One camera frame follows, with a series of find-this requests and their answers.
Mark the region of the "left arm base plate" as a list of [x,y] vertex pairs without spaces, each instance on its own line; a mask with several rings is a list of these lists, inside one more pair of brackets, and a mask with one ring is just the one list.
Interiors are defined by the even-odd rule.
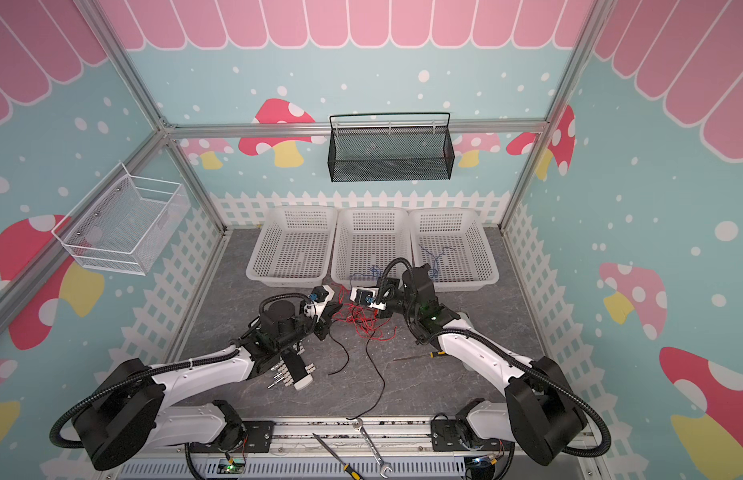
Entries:
[[269,453],[274,440],[275,422],[249,421],[227,424],[221,433],[209,442],[193,442],[192,453]]

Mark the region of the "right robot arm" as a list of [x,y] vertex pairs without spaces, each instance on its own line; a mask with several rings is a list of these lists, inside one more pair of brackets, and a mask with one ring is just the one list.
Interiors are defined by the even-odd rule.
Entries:
[[495,404],[477,400],[459,421],[481,440],[509,440],[539,465],[559,454],[598,458],[609,452],[613,436],[607,422],[573,392],[557,362],[537,360],[501,347],[473,328],[467,314],[445,306],[429,277],[431,267],[400,257],[389,262],[375,287],[355,287],[351,302],[403,316],[421,344],[439,347],[463,362],[503,394]]

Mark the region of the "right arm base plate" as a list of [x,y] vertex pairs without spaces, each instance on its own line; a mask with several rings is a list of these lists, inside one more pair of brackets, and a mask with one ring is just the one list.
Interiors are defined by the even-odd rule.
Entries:
[[467,422],[438,413],[429,422],[431,448],[435,452],[502,452],[511,443],[495,438],[481,439]]

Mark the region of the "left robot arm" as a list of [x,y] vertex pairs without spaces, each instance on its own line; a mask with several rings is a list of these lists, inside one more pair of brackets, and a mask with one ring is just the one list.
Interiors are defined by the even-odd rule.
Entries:
[[185,406],[184,400],[276,370],[297,390],[305,388],[313,377],[302,343],[311,335],[324,339],[341,307],[327,285],[309,294],[277,294],[263,300],[247,330],[218,352],[172,364],[127,360],[54,422],[49,440],[59,448],[85,450],[98,471],[145,449],[193,444],[225,454],[241,449],[251,436],[235,407],[226,400]]

